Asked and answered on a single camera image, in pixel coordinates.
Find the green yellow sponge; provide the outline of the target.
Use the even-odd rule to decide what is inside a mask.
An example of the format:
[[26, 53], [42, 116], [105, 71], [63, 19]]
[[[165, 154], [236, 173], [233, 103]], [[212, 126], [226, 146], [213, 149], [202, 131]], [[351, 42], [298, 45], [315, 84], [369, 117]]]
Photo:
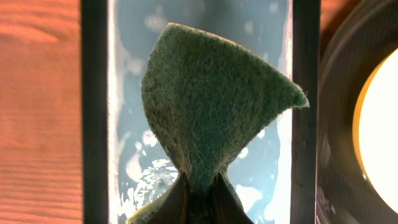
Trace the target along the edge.
[[[243, 209], [227, 177], [229, 165], [278, 115], [309, 105], [302, 89], [262, 58], [228, 39], [177, 23], [161, 32], [141, 91], [151, 131], [178, 176], [187, 176], [187, 223], [213, 223], [211, 188], [218, 173]], [[147, 224], [170, 189], [129, 223]]]

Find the yellow plate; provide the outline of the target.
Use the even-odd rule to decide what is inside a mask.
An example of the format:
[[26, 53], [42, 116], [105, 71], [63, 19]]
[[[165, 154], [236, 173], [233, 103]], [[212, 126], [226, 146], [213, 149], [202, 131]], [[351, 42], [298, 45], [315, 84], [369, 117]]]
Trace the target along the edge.
[[354, 109], [352, 134], [363, 178], [397, 212], [397, 49], [369, 72]]

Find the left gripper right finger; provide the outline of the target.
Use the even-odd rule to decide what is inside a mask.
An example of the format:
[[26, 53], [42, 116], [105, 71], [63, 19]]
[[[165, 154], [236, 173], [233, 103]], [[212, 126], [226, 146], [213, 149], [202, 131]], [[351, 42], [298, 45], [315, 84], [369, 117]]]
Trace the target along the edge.
[[238, 206], [223, 176], [218, 173], [211, 188], [213, 223], [215, 224], [253, 224]]

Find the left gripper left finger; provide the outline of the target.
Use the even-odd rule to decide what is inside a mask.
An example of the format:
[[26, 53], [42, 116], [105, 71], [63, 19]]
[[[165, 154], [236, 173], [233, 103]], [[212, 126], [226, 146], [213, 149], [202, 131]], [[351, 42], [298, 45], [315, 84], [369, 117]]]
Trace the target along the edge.
[[185, 173], [181, 173], [162, 205], [147, 224], [186, 224], [188, 220], [190, 186]]

